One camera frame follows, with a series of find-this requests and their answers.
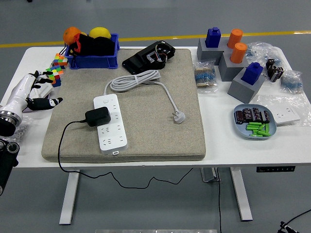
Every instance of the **white power cord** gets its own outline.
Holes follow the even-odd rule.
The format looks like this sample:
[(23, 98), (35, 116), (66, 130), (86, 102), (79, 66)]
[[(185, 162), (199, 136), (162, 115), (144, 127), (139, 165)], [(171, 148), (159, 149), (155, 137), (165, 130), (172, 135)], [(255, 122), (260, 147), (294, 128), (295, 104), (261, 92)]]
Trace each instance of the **white power cord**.
[(159, 82), (159, 79), (161, 78), (161, 75), (158, 70), (148, 70), (145, 72), (142, 72), (140, 74), (136, 75), (126, 75), (126, 76), (121, 76), (118, 78), (115, 78), (111, 80), (109, 83), (107, 83), (105, 90), (104, 90), (104, 95), (106, 95), (107, 88), (110, 85), (111, 90), (114, 90), (116, 92), (123, 92), (123, 91), (128, 91), (139, 84), (158, 84), (161, 85), (164, 90), (166, 91), (168, 97), (170, 98), (170, 101), (175, 109), (175, 112), (173, 113), (174, 115), (174, 121), (177, 124), (180, 124), (181, 122), (184, 121), (185, 114), (180, 111), (177, 107), (176, 104), (174, 103), (168, 89), (163, 83)]

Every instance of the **gray cushion pad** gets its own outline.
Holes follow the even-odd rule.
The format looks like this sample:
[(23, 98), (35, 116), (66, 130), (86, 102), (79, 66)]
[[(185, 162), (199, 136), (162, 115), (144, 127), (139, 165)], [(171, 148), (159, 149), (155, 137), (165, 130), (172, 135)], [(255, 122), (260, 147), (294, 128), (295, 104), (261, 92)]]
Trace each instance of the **gray cushion pad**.
[[(94, 109), (93, 99), (104, 93), (105, 85), (119, 76), (129, 75), (122, 61), (139, 50), (121, 49), (117, 69), (66, 69), (42, 148), (42, 157), (57, 161), (58, 143), (64, 127), (85, 119)], [(181, 124), (173, 122), (174, 108), (162, 86), (140, 85), (116, 93), (128, 140), (128, 149), (119, 155), (103, 155), (97, 127), (71, 124), (61, 146), (61, 161), (70, 163), (114, 163), (133, 161), (201, 160), (206, 153), (202, 119), (194, 81), (191, 53), (177, 49), (175, 56), (159, 71), (178, 109), (186, 115)], [(114, 93), (108, 88), (107, 94)]]

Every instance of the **black bag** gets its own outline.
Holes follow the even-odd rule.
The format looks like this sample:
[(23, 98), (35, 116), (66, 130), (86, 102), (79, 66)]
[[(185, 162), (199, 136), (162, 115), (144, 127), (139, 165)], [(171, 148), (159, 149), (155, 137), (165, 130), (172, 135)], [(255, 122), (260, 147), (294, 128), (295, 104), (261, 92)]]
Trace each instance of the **black bag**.
[(74, 38), (75, 42), (69, 46), (70, 55), (113, 56), (115, 53), (115, 42), (106, 37), (93, 38), (79, 33)]

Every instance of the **orange cap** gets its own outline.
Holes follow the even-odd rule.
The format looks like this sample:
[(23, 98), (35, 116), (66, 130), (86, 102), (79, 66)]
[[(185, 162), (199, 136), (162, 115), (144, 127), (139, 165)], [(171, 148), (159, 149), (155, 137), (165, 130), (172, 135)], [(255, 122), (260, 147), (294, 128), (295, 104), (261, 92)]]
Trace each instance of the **orange cap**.
[(243, 35), (243, 31), (241, 29), (237, 29), (237, 28), (233, 29), (231, 31), (227, 46), (233, 49), (234, 45), (241, 41), (242, 35)]
[(230, 57), (230, 61), (239, 64), (243, 61), (243, 57), (247, 50), (247, 45), (244, 43), (236, 43)]

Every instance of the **blue plate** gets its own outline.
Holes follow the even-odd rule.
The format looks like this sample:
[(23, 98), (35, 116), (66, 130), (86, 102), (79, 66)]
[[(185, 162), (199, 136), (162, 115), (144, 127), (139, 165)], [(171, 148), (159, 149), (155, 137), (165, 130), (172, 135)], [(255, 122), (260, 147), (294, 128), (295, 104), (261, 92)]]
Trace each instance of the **blue plate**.
[[(242, 111), (244, 108), (258, 108), (259, 111), (267, 111), (269, 114), (269, 119), (270, 119), (270, 123), (269, 123), (269, 134), (271, 136), (268, 137), (256, 137), (256, 136), (250, 136), (252, 134), (252, 131), (248, 131), (246, 130), (246, 126), (248, 123), (243, 123), (243, 124), (236, 124), (235, 123), (235, 118), (234, 118), (234, 113), (236, 111)], [(273, 115), (271, 113), (271, 111), (269, 109), (267, 109), (266, 107), (259, 105), (259, 104), (240, 104), (238, 106), (236, 106), (233, 110), (233, 120), (234, 120), (234, 124), (236, 126), (236, 128), (238, 129), (238, 132), (243, 136), (243, 137), (247, 137), (250, 139), (255, 139), (255, 140), (266, 140), (270, 137), (272, 137), (275, 133), (276, 133), (276, 122), (274, 121)]]

